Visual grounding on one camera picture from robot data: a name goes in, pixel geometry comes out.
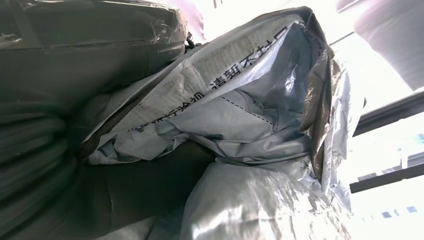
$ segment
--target plastic sheeting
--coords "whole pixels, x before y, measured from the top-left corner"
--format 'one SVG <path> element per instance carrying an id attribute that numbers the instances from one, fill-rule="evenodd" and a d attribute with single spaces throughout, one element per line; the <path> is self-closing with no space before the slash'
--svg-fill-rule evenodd
<path id="1" fill-rule="evenodd" d="M 213 150 L 180 239 L 349 239 L 337 169 L 363 104 L 353 85 L 309 8 L 277 11 L 113 95 L 83 147 L 92 164 L 153 160 L 187 139 Z"/>
<path id="2" fill-rule="evenodd" d="M 187 33 L 181 11 L 147 1 L 0 1 L 0 88 L 9 90 L 1 99 L 70 115 L 157 73 L 184 53 Z"/>

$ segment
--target metal frame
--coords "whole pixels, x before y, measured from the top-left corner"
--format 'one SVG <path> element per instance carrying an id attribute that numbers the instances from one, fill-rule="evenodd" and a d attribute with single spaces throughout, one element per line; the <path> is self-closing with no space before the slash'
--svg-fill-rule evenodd
<path id="1" fill-rule="evenodd" d="M 424 92 L 419 92 L 362 115 L 353 136 L 364 134 L 422 112 L 424 112 Z M 357 193 L 422 175 L 424 175 L 424 164 L 351 183 L 350 191 Z"/>

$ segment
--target bag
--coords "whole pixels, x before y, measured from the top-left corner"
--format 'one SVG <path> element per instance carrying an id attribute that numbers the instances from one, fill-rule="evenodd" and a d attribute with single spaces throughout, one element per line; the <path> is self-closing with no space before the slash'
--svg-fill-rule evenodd
<path id="1" fill-rule="evenodd" d="M 182 13 L 151 2 L 0 1 L 0 239 L 102 230 L 87 224 L 104 215 L 92 217 L 90 201 L 101 201 L 83 188 L 89 179 L 65 137 L 69 121 L 99 92 L 182 55 L 186 37 Z"/>
<path id="2" fill-rule="evenodd" d="M 264 14 L 98 96 L 109 101 L 85 110 L 100 114 L 85 116 L 95 124 L 81 155 L 154 161 L 187 140 L 212 150 L 182 240 L 350 239 L 350 191 L 337 170 L 363 105 L 354 85 L 309 8 Z"/>

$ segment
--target crumpled plastic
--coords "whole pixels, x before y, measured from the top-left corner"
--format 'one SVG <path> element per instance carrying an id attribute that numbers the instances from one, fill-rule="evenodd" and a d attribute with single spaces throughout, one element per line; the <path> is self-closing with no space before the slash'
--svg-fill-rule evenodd
<path id="1" fill-rule="evenodd" d="M 309 8 L 272 12 L 135 83 L 83 146 L 91 164 L 154 161 L 188 139 L 213 150 L 180 239 L 350 239 L 337 169 L 363 104 L 354 85 Z"/>

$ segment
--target dashed line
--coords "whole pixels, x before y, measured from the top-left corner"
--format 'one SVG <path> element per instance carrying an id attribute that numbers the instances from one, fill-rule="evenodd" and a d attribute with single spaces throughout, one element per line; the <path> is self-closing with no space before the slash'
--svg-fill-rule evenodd
<path id="1" fill-rule="evenodd" d="M 278 123 L 280 122 L 280 113 L 278 112 L 278 109 L 275 109 L 277 111 L 277 127 L 276 129 L 278 129 Z"/>
<path id="2" fill-rule="evenodd" d="M 300 25 L 300 28 L 310 37 L 310 38 L 312 38 L 316 43 L 317 43 L 317 45 L 318 45 L 318 48 L 319 48 L 319 51 L 318 51 L 318 56 L 321 56 L 321 54 L 322 54 L 322 50 L 324 49 L 323 48 L 323 46 L 321 45 L 321 41 L 317 38 L 317 37 L 315 37 L 314 35 L 312 35 L 310 32 L 309 32 L 309 30 L 308 30 L 308 28 L 307 28 L 307 26 L 306 25 L 303 25 L 303 24 L 301 24 Z"/>
<path id="3" fill-rule="evenodd" d="M 258 116 L 258 115 L 254 114 L 254 113 L 251 113 L 251 112 L 246 111 L 243 107 L 241 107 L 241 106 L 239 106 L 239 105 L 235 104 L 234 102 L 232 102 L 232 101 L 230 101 L 230 100 L 226 99 L 226 98 L 225 98 L 225 97 L 223 97 L 223 96 L 221 96 L 221 98 L 222 98 L 222 99 L 224 99 L 225 101 L 227 101 L 227 102 L 229 102 L 229 103 L 231 103 L 231 104 L 233 104 L 233 105 L 235 105 L 235 106 L 239 107 L 240 109 L 242 109 L 242 110 L 243 110 L 243 111 L 245 111 L 246 113 L 251 114 L 251 115 L 253 115 L 253 116 L 257 117 L 258 119 L 262 119 L 262 120 L 264 120 L 265 122 L 267 122 L 267 123 L 269 123 L 269 124 L 271 124 L 271 125 L 272 125 L 272 123 L 271 123 L 270 121 L 266 120 L 265 118 L 263 118 L 263 117 L 261 117 L 261 116 Z"/>

